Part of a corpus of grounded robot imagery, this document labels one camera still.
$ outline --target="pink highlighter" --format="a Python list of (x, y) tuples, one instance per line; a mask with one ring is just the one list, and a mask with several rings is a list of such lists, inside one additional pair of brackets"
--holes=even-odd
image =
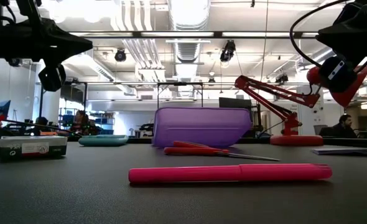
[(326, 164), (245, 164), (237, 166), (159, 167), (129, 170), (132, 184), (195, 181), (318, 180), (332, 176)]

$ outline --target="scissors blade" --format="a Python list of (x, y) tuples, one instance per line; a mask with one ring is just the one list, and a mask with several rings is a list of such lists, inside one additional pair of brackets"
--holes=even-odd
[(242, 159), (258, 159), (264, 161), (280, 161), (280, 159), (275, 158), (268, 158), (268, 157), (261, 157), (261, 156), (249, 156), (243, 154), (236, 154), (236, 153), (225, 153), (225, 152), (217, 152), (218, 155), (229, 156), (234, 158), (242, 158)]

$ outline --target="camera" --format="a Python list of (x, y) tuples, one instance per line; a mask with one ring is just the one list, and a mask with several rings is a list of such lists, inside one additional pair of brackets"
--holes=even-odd
[(124, 62), (127, 59), (124, 49), (118, 49), (114, 59), (116, 59), (117, 62)]

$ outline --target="purple plastic bin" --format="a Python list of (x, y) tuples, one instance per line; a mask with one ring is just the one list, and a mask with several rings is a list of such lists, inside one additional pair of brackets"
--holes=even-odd
[(160, 108), (154, 121), (156, 147), (174, 141), (229, 147), (252, 127), (249, 111), (237, 108)]

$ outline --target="dark table surface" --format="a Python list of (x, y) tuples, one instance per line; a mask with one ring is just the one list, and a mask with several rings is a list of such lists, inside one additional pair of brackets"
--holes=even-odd
[(135, 167), (268, 161), (165, 156), (147, 144), (80, 147), (70, 142), (64, 159), (0, 163), (0, 223), (367, 223), (367, 157), (318, 156), (312, 147), (235, 147), (234, 152), (281, 163), (325, 163), (333, 177), (132, 187), (128, 170)]

